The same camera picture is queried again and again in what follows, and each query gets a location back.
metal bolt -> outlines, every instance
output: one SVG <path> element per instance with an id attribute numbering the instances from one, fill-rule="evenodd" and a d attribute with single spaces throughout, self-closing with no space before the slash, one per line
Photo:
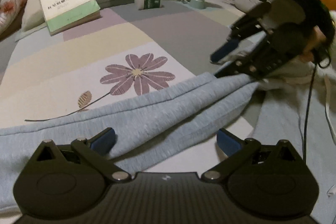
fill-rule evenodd
<path id="1" fill-rule="evenodd" d="M 257 68 L 255 66 L 250 66 L 250 71 L 251 72 L 256 72 L 257 71 Z"/>
<path id="2" fill-rule="evenodd" d="M 124 171 L 118 171 L 112 174 L 112 178 L 114 178 L 115 180 L 119 180 L 119 181 L 128 179 L 128 177 L 129 177 L 128 173 Z"/>
<path id="3" fill-rule="evenodd" d="M 221 177 L 221 174 L 217 171 L 207 171 L 204 173 L 204 176 L 207 179 L 215 180 L 215 179 L 219 179 Z"/>

fan base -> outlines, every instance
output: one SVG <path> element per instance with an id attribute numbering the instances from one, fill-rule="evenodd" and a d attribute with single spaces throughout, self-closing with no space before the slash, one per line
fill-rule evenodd
<path id="1" fill-rule="evenodd" d="M 189 5 L 196 9 L 205 9 L 205 0 L 191 0 Z"/>

flower print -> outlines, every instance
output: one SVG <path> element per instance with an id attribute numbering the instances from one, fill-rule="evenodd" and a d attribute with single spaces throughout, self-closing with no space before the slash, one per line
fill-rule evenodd
<path id="1" fill-rule="evenodd" d="M 5 14 L 12 13 L 14 11 L 14 2 L 7 1 L 4 3 L 4 5 L 1 7 L 1 11 Z"/>
<path id="2" fill-rule="evenodd" d="M 105 68 L 109 75 L 100 79 L 102 84 L 117 83 L 111 88 L 111 95 L 121 95 L 127 92 L 134 83 L 134 90 L 137 95 L 149 92 L 149 86 L 156 90 L 168 87 L 167 81 L 175 79 L 175 75 L 165 71 L 152 71 L 167 62 L 167 57 L 154 59 L 152 53 L 145 54 L 140 58 L 134 54 L 128 54 L 126 62 L 129 67 L 123 65 L 109 65 Z"/>

flower stem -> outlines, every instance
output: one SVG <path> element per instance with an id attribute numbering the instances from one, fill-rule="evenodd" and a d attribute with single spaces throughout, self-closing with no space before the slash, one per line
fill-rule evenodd
<path id="1" fill-rule="evenodd" d="M 69 116 L 69 115 L 72 115 L 72 114 L 75 114 L 85 108 L 87 108 L 88 106 L 92 105 L 93 103 L 95 102 L 98 102 L 99 100 L 101 100 L 102 98 L 106 97 L 107 95 L 109 95 L 110 92 L 106 93 L 105 95 L 103 95 L 102 97 L 99 97 L 98 99 L 94 100 L 93 102 L 89 103 L 88 105 L 74 111 L 74 112 L 71 112 L 69 114 L 66 114 L 66 115 L 63 115 L 63 116 L 59 116 L 59 117 L 55 117 L 55 118 L 50 118 L 50 119 L 44 119 L 44 120 L 28 120 L 28 119 L 25 119 L 25 122 L 44 122 L 44 121 L 49 121 L 49 120 L 53 120 L 53 119 L 57 119 L 57 118 L 62 118 L 62 117 L 66 117 L 66 116 Z"/>

hand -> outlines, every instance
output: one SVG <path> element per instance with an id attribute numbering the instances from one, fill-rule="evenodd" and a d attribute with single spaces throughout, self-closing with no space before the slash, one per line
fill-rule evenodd
<path id="1" fill-rule="evenodd" d="M 303 50 L 303 53 L 299 56 L 299 59 L 302 62 L 313 62 L 314 56 L 311 52 L 313 48 L 318 46 L 321 43 L 324 43 L 326 40 L 325 35 L 321 32 L 320 28 L 318 26 L 315 26 L 311 35 L 308 38 L 307 46 Z"/>

